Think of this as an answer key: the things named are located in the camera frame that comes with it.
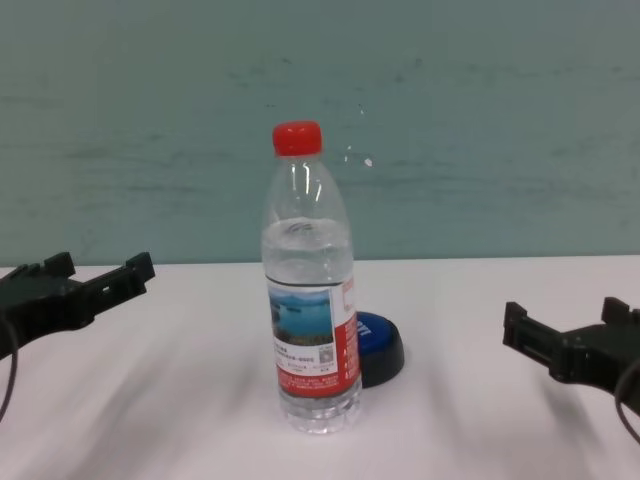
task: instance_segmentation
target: water bottle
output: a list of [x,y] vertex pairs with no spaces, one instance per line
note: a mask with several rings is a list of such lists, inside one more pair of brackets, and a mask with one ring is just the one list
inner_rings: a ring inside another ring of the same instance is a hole
[[296,429],[336,432],[355,420],[362,389],[349,220],[319,125],[278,125],[273,144],[262,263],[280,403]]

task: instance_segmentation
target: black lid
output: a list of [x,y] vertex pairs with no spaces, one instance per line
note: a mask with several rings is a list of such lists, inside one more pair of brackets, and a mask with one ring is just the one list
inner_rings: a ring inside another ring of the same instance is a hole
[[404,366],[397,327],[387,318],[358,312],[358,351],[362,387],[375,387],[395,377]]

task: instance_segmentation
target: green wall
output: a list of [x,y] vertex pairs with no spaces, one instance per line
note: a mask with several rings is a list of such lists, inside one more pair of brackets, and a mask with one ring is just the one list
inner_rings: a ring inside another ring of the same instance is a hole
[[637,253],[638,18],[632,0],[5,0],[0,263],[256,260],[271,128],[299,118],[324,127],[359,258]]

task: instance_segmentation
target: qr code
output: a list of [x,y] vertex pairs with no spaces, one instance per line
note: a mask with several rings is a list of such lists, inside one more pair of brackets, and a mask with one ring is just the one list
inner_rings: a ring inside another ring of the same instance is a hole
[[333,345],[320,347],[320,363],[333,362]]

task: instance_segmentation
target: black cable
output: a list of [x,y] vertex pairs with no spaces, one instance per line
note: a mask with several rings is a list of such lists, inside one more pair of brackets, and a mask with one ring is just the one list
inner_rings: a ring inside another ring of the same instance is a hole
[[627,432],[629,432],[629,434],[633,437],[633,439],[636,442],[638,442],[638,444],[640,444],[640,435],[631,426],[631,424],[629,423],[629,420],[627,419],[627,416],[624,414],[624,411],[622,410],[622,397],[627,387],[629,386],[629,382],[631,381],[633,375],[636,373],[640,373],[639,369],[640,369],[640,358],[635,362],[633,362],[629,366],[629,368],[627,368],[624,371],[624,373],[620,377],[620,380],[618,380],[618,383],[616,384],[616,389],[613,394],[613,397],[616,402],[616,412],[618,412],[618,417],[620,417],[620,421],[624,425],[624,428],[627,429]]
[[4,394],[4,400],[2,406],[0,406],[0,422],[4,418],[4,414],[7,413],[9,408],[9,402],[13,395],[13,387],[16,384],[16,374],[18,373],[18,337],[13,325],[7,321],[3,314],[0,314],[0,325],[4,327],[5,331],[9,335],[9,341],[11,342],[11,370],[9,371],[9,381],[7,382],[7,390]]

